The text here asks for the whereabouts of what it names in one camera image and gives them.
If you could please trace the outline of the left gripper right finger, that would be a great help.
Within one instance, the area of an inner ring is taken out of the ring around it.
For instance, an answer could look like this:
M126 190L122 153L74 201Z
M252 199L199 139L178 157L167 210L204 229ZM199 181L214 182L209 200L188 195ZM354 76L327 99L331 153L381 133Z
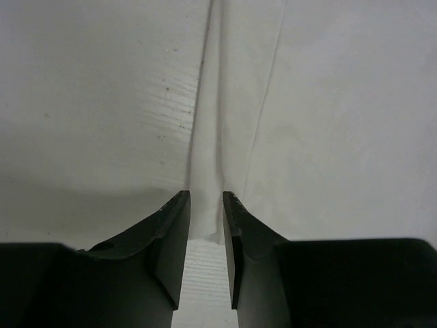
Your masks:
M416 238L290 241L223 193L240 327L435 327L436 250Z

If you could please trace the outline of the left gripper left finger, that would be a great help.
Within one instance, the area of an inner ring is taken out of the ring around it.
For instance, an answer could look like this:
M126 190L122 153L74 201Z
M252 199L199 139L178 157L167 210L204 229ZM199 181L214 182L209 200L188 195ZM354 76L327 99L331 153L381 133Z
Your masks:
M178 309L191 195L89 250L1 244L2 327L170 327Z

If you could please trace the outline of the white tank top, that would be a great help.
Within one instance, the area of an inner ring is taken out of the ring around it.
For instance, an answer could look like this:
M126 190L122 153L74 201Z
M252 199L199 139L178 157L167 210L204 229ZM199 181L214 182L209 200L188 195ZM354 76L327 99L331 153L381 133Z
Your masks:
M436 2L213 1L190 237L222 194L289 239L436 242Z

